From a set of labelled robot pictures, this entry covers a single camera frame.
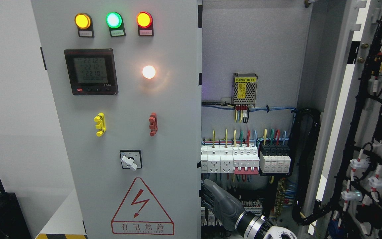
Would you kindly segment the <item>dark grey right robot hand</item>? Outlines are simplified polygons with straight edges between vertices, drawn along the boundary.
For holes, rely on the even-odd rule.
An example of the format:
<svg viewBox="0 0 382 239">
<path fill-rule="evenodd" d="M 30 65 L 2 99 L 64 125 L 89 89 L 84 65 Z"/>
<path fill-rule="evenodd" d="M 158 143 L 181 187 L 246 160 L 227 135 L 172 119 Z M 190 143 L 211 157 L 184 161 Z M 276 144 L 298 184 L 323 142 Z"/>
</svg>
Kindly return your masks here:
<svg viewBox="0 0 382 239">
<path fill-rule="evenodd" d="M 242 203 L 214 181 L 201 181 L 202 205 L 214 213 L 226 230 L 235 230 L 240 216 L 245 212 Z"/>
</svg>

